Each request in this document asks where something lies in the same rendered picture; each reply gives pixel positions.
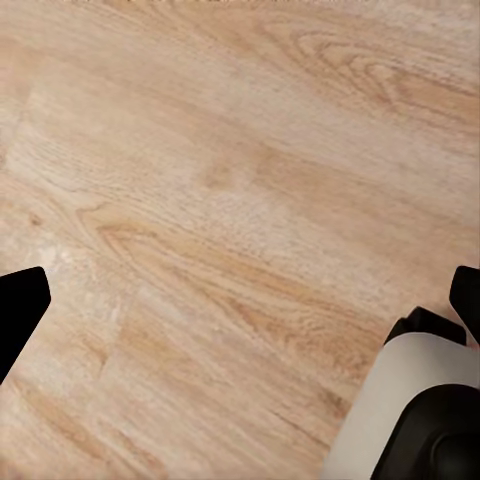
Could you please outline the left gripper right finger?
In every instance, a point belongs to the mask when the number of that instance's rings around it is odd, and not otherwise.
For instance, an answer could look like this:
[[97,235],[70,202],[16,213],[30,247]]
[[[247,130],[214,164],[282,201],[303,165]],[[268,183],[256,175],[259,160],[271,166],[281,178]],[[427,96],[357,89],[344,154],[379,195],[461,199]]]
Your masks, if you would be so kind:
[[480,270],[459,266],[454,274],[449,301],[480,345]]

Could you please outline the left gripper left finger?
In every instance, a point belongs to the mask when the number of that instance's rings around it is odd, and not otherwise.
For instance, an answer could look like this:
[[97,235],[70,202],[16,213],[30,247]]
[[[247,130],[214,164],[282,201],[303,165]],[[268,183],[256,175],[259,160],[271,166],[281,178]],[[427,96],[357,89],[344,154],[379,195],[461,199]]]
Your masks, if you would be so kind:
[[48,279],[41,266],[0,277],[0,383],[50,304]]

